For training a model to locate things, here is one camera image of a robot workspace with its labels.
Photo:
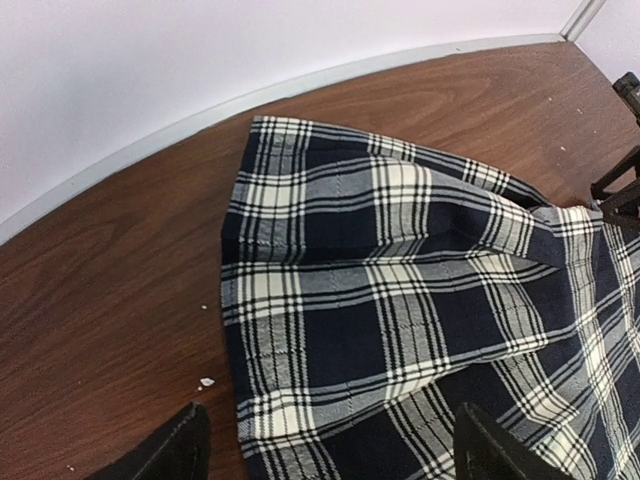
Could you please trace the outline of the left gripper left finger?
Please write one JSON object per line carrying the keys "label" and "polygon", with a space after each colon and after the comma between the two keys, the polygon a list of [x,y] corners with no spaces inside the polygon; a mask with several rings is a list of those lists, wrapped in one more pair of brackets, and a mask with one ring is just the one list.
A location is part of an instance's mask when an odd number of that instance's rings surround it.
{"label": "left gripper left finger", "polygon": [[90,480],[207,480],[211,421],[206,408],[189,403],[131,451],[87,476]]}

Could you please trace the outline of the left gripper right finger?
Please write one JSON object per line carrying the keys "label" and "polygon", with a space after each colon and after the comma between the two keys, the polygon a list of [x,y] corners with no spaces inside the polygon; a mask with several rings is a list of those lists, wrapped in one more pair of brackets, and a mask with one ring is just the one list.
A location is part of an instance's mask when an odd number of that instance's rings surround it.
{"label": "left gripper right finger", "polygon": [[454,462],[458,480],[571,479],[471,403],[462,403],[456,411]]}

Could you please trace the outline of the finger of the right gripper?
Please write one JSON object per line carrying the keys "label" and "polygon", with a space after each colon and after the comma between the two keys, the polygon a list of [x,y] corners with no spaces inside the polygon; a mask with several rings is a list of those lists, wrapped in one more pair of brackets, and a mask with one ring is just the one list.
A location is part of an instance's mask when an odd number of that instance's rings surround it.
{"label": "finger of the right gripper", "polygon": [[[629,170],[635,178],[616,192],[607,191]],[[636,146],[600,179],[591,184],[591,196],[599,202],[603,220],[606,223],[631,230],[639,229],[639,147]]]}

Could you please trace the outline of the black white plaid shirt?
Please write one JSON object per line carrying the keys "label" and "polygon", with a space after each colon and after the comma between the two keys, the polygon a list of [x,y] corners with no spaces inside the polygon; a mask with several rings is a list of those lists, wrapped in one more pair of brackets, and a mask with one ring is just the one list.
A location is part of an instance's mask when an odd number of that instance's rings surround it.
{"label": "black white plaid shirt", "polygon": [[576,479],[639,475],[639,235],[483,163],[254,119],[222,234],[253,479],[451,479],[472,403]]}

